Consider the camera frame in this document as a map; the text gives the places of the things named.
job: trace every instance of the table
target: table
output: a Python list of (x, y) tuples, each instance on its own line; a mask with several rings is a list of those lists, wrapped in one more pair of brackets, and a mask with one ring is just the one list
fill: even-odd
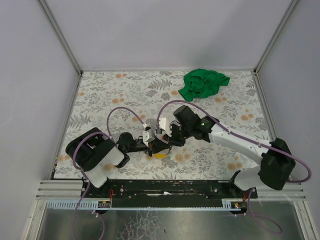
[[(54, 179), (79, 179), (82, 174), (73, 167), (65, 153), (73, 139), (93, 127), (107, 132), (109, 112), (119, 106), (134, 110), (141, 119), (156, 126), (160, 108), (172, 100), (183, 100), (178, 90), (184, 86), (186, 71), (88, 71), (84, 72), (61, 152), (55, 166)], [(221, 122), (245, 134), (269, 139), (256, 87), (250, 71), (222, 72), (230, 77), (228, 86), (218, 94), (193, 103), (204, 108)], [(171, 104), (162, 113), (169, 121), (181, 104)], [(193, 109), (200, 117), (204, 115)], [(110, 118), (114, 139), (123, 132), (137, 138), (143, 127), (130, 112), (120, 109)], [(189, 138), (184, 147), (173, 147), (163, 159), (148, 157), (143, 152), (129, 153), (130, 161), (123, 168), (102, 161), (106, 175), (112, 179), (190, 179), (227, 180), (235, 171), (252, 168), (256, 163), (222, 145)]]

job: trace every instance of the metal frame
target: metal frame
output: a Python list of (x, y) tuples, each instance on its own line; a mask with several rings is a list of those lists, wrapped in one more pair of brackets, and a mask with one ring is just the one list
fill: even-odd
[(73, 93), (72, 93), (71, 102), (70, 102), (69, 107), (68, 107), (68, 112), (66, 114), (66, 117), (65, 117), (65, 120), (64, 120), (64, 123), (63, 123), (62, 131), (61, 131), (60, 138), (59, 138), (59, 142), (57, 144), (57, 147), (56, 147), (56, 150), (55, 150), (55, 153), (54, 153), (54, 158), (53, 158), (53, 162), (52, 162), (49, 174), (48, 174), (48, 179), (52, 178), (52, 175), (53, 175), (53, 173), (55, 171), (55, 167), (56, 167), (55, 163), (58, 160), (59, 153), (61, 151), (62, 144), (63, 144), (64, 138), (66, 136), (67, 128), (68, 128), (69, 121), (70, 121), (70, 116), (71, 116), (71, 113), (72, 113), (72, 111), (74, 109), (74, 105), (75, 105), (75, 101), (76, 101), (76, 98), (77, 98), (78, 90), (79, 90), (79, 87), (80, 87), (80, 84), (81, 84), (81, 79), (82, 79), (82, 76), (79, 75), (78, 79), (77, 79), (77, 83), (76, 83), (75, 88), (74, 88)]
[(276, 27), (276, 30), (271, 38), (271, 40), (269, 41), (268, 45), (266, 46), (266, 49), (264, 50), (259, 62), (257, 63), (256, 67), (254, 68), (254, 72), (255, 73), (259, 73), (262, 65), (264, 64), (265, 60), (267, 59), (272, 47), (274, 46), (275, 42), (277, 41), (280, 33), (282, 32), (282, 30), (284, 29), (284, 26), (286, 25), (289, 17), (291, 16), (291, 14), (293, 13), (293, 11), (295, 10), (296, 6), (298, 5), (298, 3), (300, 2), (300, 0), (291, 0), (288, 8), (286, 9), (280, 23), (278, 24), (278, 26)]
[(67, 57), (69, 58), (75, 71), (78, 73), (78, 75), (81, 75), (82, 69), (81, 69), (77, 59), (75, 58), (75, 55), (71, 51), (69, 44), (67, 43), (63, 33), (61, 32), (61, 30), (58, 26), (58, 23), (57, 23), (54, 15), (52, 14), (52, 11), (50, 10), (49, 5), (47, 4), (46, 0), (36, 0), (36, 1), (39, 3), (39, 6), (41, 7), (44, 15), (48, 19), (48, 22), (50, 23), (56, 37), (58, 38), (64, 52), (66, 53)]

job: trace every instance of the enclosure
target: enclosure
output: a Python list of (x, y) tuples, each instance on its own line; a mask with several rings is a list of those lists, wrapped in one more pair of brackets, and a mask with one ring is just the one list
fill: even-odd
[[(5, 0), (1, 6), (3, 239), (319, 239), (318, 1)], [(282, 191), (256, 188), (254, 213), (275, 220), (283, 234), (264, 230), (250, 215), (226, 216), (227, 208), (173, 207), (110, 210), (99, 215), (105, 224), (99, 238), (101, 220), (85, 207), (97, 199), (89, 198), (72, 227), (84, 190), (67, 145), (94, 127), (108, 133), (107, 116), (117, 107), (138, 117), (115, 111), (108, 127), (115, 140), (123, 132), (138, 138), (139, 119), (156, 128), (159, 110), (184, 99), (184, 76), (195, 69), (230, 81), (192, 103), (254, 138), (284, 139), (311, 168), (310, 180)], [(179, 106), (169, 105), (162, 116), (174, 121)], [(228, 181), (256, 166), (195, 138), (161, 159), (135, 152), (122, 168), (101, 162), (108, 178), (128, 181)], [(292, 179), (306, 176), (297, 163)]]

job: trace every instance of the cable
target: cable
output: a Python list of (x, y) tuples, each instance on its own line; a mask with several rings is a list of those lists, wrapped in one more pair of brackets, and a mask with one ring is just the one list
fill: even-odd
[(112, 110), (109, 112), (109, 115), (108, 115), (108, 117), (106, 118), (106, 129), (107, 129), (108, 134), (109, 134), (109, 136), (110, 136), (110, 139), (111, 139), (112, 141), (114, 141), (114, 139), (113, 139), (113, 137), (112, 137), (112, 135), (111, 135), (110, 128), (109, 128), (109, 118), (110, 118), (111, 114), (112, 114), (115, 110), (118, 110), (118, 109), (128, 110), (129, 112), (131, 112), (131, 113), (140, 121), (140, 123), (141, 123), (142, 125), (145, 124), (144, 121), (142, 121), (142, 119), (141, 119), (133, 110), (131, 110), (130, 108), (125, 107), (125, 106), (117, 106), (116, 108), (112, 109)]
[[(266, 230), (267, 232), (275, 234), (275, 235), (281, 235), (283, 233), (283, 229), (276, 221), (274, 221), (272, 218), (270, 218), (268, 216), (260, 215), (260, 214), (258, 215), (258, 214), (255, 214), (255, 213), (252, 212), (250, 199), (251, 199), (251, 194), (252, 194), (253, 190), (254, 190), (254, 188), (251, 188), (251, 190), (249, 192), (249, 196), (248, 196), (248, 210), (250, 211), (249, 214), (253, 217), (255, 222), (257, 224), (259, 224), (259, 226), (261, 228), (263, 228), (264, 230)], [(274, 225), (276, 225), (279, 228), (280, 231), (272, 231), (272, 230), (270, 230), (269, 228), (265, 227), (256, 217), (260, 217), (260, 218), (269, 220), (270, 222), (274, 223)]]
[[(192, 106), (194, 106), (195, 108), (197, 108), (197, 109), (199, 109), (200, 111), (202, 111), (204, 114), (206, 114), (210, 119), (212, 119), (212, 120), (214, 121), (215, 124), (217, 124), (219, 127), (221, 127), (224, 131), (228, 132), (228, 134), (231, 134), (231, 135), (233, 135), (233, 136), (235, 136), (235, 137), (237, 137), (237, 138), (239, 138), (239, 139), (245, 140), (245, 141), (247, 141), (247, 142), (249, 142), (249, 143), (252, 143), (252, 144), (255, 144), (255, 145), (258, 145), (258, 146), (267, 148), (267, 149), (269, 149), (269, 150), (275, 151), (275, 152), (280, 153), (280, 154), (282, 154), (282, 155), (285, 155), (286, 157), (291, 158), (291, 159), (297, 161), (298, 163), (300, 163), (301, 165), (303, 165), (303, 166), (306, 168), (307, 172), (308, 172), (308, 176), (307, 176), (306, 178), (302, 179), (302, 180), (297, 180), (297, 181), (290, 181), (290, 180), (288, 180), (288, 181), (287, 181), (288, 183), (304, 183), (304, 182), (308, 181), (308, 180), (311, 178), (311, 176), (312, 176), (311, 169), (310, 169), (310, 167), (309, 167), (304, 161), (300, 160), (299, 158), (297, 158), (297, 157), (295, 157), (295, 156), (293, 156), (293, 155), (291, 155), (291, 154), (289, 154), (289, 153), (287, 153), (287, 152), (285, 152), (285, 151), (279, 150), (279, 149), (274, 148), (274, 147), (272, 147), (272, 146), (265, 145), (265, 144), (263, 144), (263, 143), (259, 143), (258, 141), (252, 140), (252, 139), (250, 139), (250, 138), (247, 138), (247, 137), (245, 137), (245, 136), (242, 136), (242, 135), (240, 135), (240, 134), (237, 134), (237, 133), (235, 133), (235, 132), (230, 131), (227, 127), (225, 127), (225, 126), (222, 125), (220, 122), (218, 122), (214, 117), (212, 117), (212, 116), (211, 116), (207, 111), (205, 111), (203, 108), (195, 105), (194, 103), (188, 102), (188, 101), (184, 101), (184, 100), (173, 100), (173, 101), (167, 102), (167, 103), (160, 109), (160, 111), (159, 111), (159, 113), (158, 113), (158, 116), (157, 116), (157, 119), (156, 119), (156, 127), (157, 127), (158, 130), (159, 130), (159, 119), (160, 119), (161, 113), (163, 112), (163, 110), (165, 109), (165, 107), (167, 107), (169, 104), (172, 104), (172, 103), (184, 103), (184, 104), (192, 105)], [(251, 216), (253, 217), (253, 219), (256, 221), (256, 223), (257, 223), (260, 227), (262, 227), (264, 230), (268, 231), (269, 233), (275, 234), (275, 235), (281, 235), (281, 234), (283, 233), (283, 230), (282, 230), (281, 226), (280, 226), (278, 223), (276, 223), (273, 219), (271, 219), (271, 218), (268, 217), (268, 216), (255, 214), (255, 213), (253, 213), (253, 212), (251, 211), (250, 198), (251, 198), (251, 193), (252, 193), (252, 192), (253, 192), (253, 188), (250, 190), (250, 193), (249, 193), (248, 198), (247, 198), (247, 200), (248, 200), (248, 209), (249, 209), (249, 211), (251, 212), (251, 213), (249, 213), (248, 215), (251, 215)], [(280, 231), (272, 231), (272, 230), (266, 228), (266, 227), (257, 219), (257, 217), (259, 217), (259, 218), (264, 218), (264, 219), (267, 219), (267, 220), (271, 221), (272, 223), (274, 223), (274, 224), (280, 229)]]
[[(82, 196), (80, 197), (78, 203), (76, 204), (74, 212), (73, 212), (73, 216), (72, 216), (72, 237), (73, 237), (73, 240), (76, 240), (76, 237), (75, 237), (75, 217), (76, 217), (76, 212), (77, 212), (77, 210), (78, 210), (78, 208), (80, 206), (80, 203), (81, 203), (82, 199), (84, 199), (84, 197), (87, 194), (87, 192), (89, 190), (89, 187), (90, 187), (90, 181), (89, 181), (88, 176), (81, 169), (81, 167), (77, 166), (77, 164), (76, 164), (76, 156), (77, 156), (78, 151), (79, 151), (80, 147), (82, 146), (82, 144), (84, 144), (85, 141), (87, 141), (89, 138), (91, 138), (93, 136), (96, 136), (96, 135), (103, 135), (103, 136), (107, 137), (108, 139), (110, 139), (110, 137), (107, 134), (105, 134), (104, 132), (102, 132), (102, 131), (97, 131), (97, 132), (91, 133), (88, 136), (86, 136), (84, 139), (82, 139), (82, 141), (78, 144), (78, 146), (75, 148), (75, 151), (74, 151), (74, 154), (73, 154), (73, 157), (72, 157), (73, 166), (76, 169), (80, 170), (81, 173), (83, 174), (84, 178), (88, 181), (88, 184), (87, 184)], [(96, 213), (96, 216), (98, 216), (102, 221), (102, 233), (101, 233), (101, 235), (100, 235), (100, 237), (98, 239), (98, 240), (101, 240), (103, 238), (104, 234), (105, 234), (106, 225), (105, 225), (104, 219), (102, 218), (102, 216), (100, 214)]]
[(228, 128), (226, 128), (224, 125), (222, 125), (220, 122), (218, 122), (214, 117), (212, 117), (207, 111), (205, 111), (204, 109), (202, 109), (201, 107), (195, 105), (194, 103), (191, 103), (191, 102), (188, 102), (188, 101), (184, 101), (184, 100), (173, 100), (173, 101), (169, 101), (167, 102), (159, 111), (159, 114), (157, 116), (157, 119), (156, 119), (156, 127), (157, 129), (159, 129), (159, 119), (160, 119), (160, 115), (161, 113), (163, 112), (163, 110), (165, 109), (166, 106), (168, 106), (169, 104), (172, 104), (172, 103), (184, 103), (184, 104), (189, 104), (189, 105), (192, 105), (194, 106), (195, 108), (199, 109), (200, 111), (202, 111), (204, 114), (206, 114), (210, 119), (212, 119), (214, 121), (215, 124), (217, 124), (220, 128), (222, 128), (224, 131), (228, 132), (229, 134), (233, 135), (233, 136), (236, 136), (237, 138), (239, 139), (242, 139), (242, 140), (245, 140), (249, 143), (252, 143), (252, 144), (255, 144), (255, 145), (258, 145), (258, 146), (261, 146), (261, 147), (264, 147), (266, 149), (269, 149), (269, 150), (272, 150), (274, 152), (277, 152), (277, 153), (280, 153), (282, 155), (285, 155), (286, 157), (288, 158), (291, 158), (295, 161), (297, 161), (298, 163), (300, 163), (301, 165), (303, 165), (307, 172), (308, 172), (308, 176), (302, 180), (297, 180), (297, 181), (291, 181), (291, 180), (288, 180), (287, 183), (295, 183), (295, 184), (300, 184), (300, 183), (304, 183), (306, 181), (308, 181), (311, 176), (312, 176), (312, 173), (311, 173), (311, 169), (310, 167), (302, 160), (300, 160), (299, 158), (285, 152), (285, 151), (282, 151), (282, 150), (279, 150), (275, 147), (272, 147), (272, 146), (268, 146), (268, 145), (265, 145), (263, 143), (259, 143), (258, 141), (255, 141), (255, 140), (252, 140), (250, 138), (247, 138), (245, 136), (242, 136), (240, 134), (237, 134), (233, 131), (230, 131)]

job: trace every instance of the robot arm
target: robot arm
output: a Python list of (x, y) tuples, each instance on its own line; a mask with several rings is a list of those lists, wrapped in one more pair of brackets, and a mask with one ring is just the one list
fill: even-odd
[[(296, 162), (289, 157), (229, 134), (228, 131), (215, 124), (208, 116), (199, 118), (188, 106), (183, 105), (179, 107), (173, 115), (180, 123), (180, 126), (171, 127), (171, 136), (168, 135), (167, 137), (169, 143), (172, 139), (175, 142), (178, 142), (177, 139), (180, 139), (183, 143), (185, 139), (194, 137), (198, 140), (221, 144), (233, 149), (254, 160), (259, 165), (254, 168), (237, 171), (231, 178), (232, 183), (243, 191), (262, 185), (267, 185), (275, 190), (281, 190), (296, 165)], [(270, 142), (243, 134), (224, 123), (219, 123), (233, 133), (291, 154), (286, 142), (280, 138)]]
[[(241, 191), (261, 185), (281, 190), (295, 167), (296, 163), (293, 159), (229, 134), (228, 131), (225, 131), (221, 126), (216, 124), (210, 117), (205, 116), (200, 118), (188, 106), (183, 105), (179, 107), (174, 111), (173, 115), (178, 124), (168, 123), (165, 118), (160, 119), (159, 126), (165, 131), (162, 139), (158, 139), (148, 126), (138, 139), (134, 139), (129, 132), (122, 133), (116, 144), (110, 139), (105, 139), (103, 136), (94, 136), (80, 147), (75, 162), (83, 169), (92, 184), (96, 188), (100, 188), (107, 181), (107, 176), (102, 170), (103, 160), (107, 159), (109, 163), (117, 168), (121, 168), (130, 160), (127, 153), (145, 152), (149, 156), (152, 156), (152, 154), (170, 149), (172, 146), (182, 147), (186, 143), (186, 139), (194, 137), (197, 140), (221, 144), (233, 149), (251, 158), (259, 165), (234, 173), (230, 184)], [(219, 123), (233, 133), (238, 133), (260, 144), (291, 154), (286, 142), (280, 138), (269, 142), (265, 139), (245, 135), (221, 122)], [(100, 132), (100, 130), (95, 127), (70, 142), (66, 147), (66, 153), (73, 158), (79, 142), (94, 132)]]

